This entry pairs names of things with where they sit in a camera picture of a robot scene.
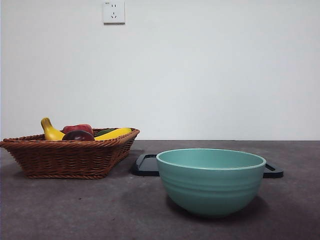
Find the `bowl rim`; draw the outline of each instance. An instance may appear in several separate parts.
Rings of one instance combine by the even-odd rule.
[[[237,152],[237,153],[241,153],[241,154],[245,154],[245,155],[255,156],[255,157],[261,159],[262,163],[257,164],[257,165],[251,165],[251,166],[217,168],[217,167],[192,167],[192,166],[187,166],[187,165],[182,165],[182,164],[171,163],[171,162],[167,162],[167,161],[160,159],[162,154],[176,152],[176,151],[186,151],[186,150],[218,150],[218,151],[226,151],[226,152]],[[201,170],[218,170],[218,171],[255,169],[255,168],[265,166],[267,163],[267,161],[262,156],[259,156],[259,155],[256,155],[256,154],[253,154],[250,152],[222,149],[222,148],[179,148],[179,149],[172,149],[172,150],[167,150],[167,151],[163,151],[163,152],[158,153],[156,155],[156,160],[159,162],[162,162],[164,164],[172,165],[175,167],[181,167],[181,168],[187,168],[187,169],[201,169]]]

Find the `black tray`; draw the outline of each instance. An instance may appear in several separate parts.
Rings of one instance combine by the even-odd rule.
[[[138,176],[159,176],[157,165],[157,154],[142,154],[135,161],[131,168],[131,172]],[[266,162],[263,178],[282,178],[284,170],[274,165],[273,163]]]

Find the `gray table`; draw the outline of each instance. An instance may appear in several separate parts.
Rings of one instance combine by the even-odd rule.
[[[284,169],[226,218],[189,214],[155,176],[130,167],[143,153],[220,148],[258,154]],[[28,179],[1,151],[1,240],[319,240],[320,141],[136,140],[99,180]]]

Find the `banana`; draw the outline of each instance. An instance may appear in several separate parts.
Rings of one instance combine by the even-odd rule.
[[[108,132],[106,134],[100,135],[100,136],[96,136],[94,138],[94,140],[96,141],[100,141],[100,140],[109,140],[109,139],[115,139],[121,135],[125,135],[130,133],[132,130],[129,127],[122,127],[122,128],[118,128],[116,130],[113,130],[111,132]]]
[[[50,119],[48,117],[42,118],[41,126],[42,126],[43,131],[44,131],[45,140],[49,140],[49,141],[62,140],[62,138],[65,135],[64,133],[62,133],[61,131],[55,129],[52,126],[52,124],[50,122]]]

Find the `toy fruit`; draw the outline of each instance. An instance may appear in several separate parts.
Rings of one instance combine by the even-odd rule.
[[[44,117],[41,120],[41,126],[43,128],[44,131],[44,138],[45,140],[49,140],[49,141],[58,141],[58,140],[62,140],[62,138],[64,137],[64,133],[62,133],[61,131],[55,129],[51,122],[50,119],[48,117]]]
[[[101,130],[101,131],[99,131],[99,132],[96,134],[96,136],[99,137],[99,136],[101,136],[101,135],[103,135],[103,134],[110,133],[110,132],[112,132],[113,130],[116,130],[116,129],[115,129],[115,128],[109,128],[109,129]]]
[[[129,127],[123,127],[123,128],[118,128],[116,130],[113,130],[111,132],[108,132],[106,134],[103,134],[101,136],[96,136],[94,139],[96,141],[100,141],[100,140],[109,140],[109,139],[115,139],[121,135],[125,135],[130,133],[132,130]]]
[[[94,141],[94,136],[84,130],[73,130],[66,133],[62,140]]]
[[[64,134],[67,134],[68,132],[74,131],[74,130],[83,130],[83,131],[86,131],[86,132],[94,135],[94,131],[92,130],[92,127],[89,124],[78,124],[78,125],[74,125],[74,126],[65,126],[63,128],[62,132]]]

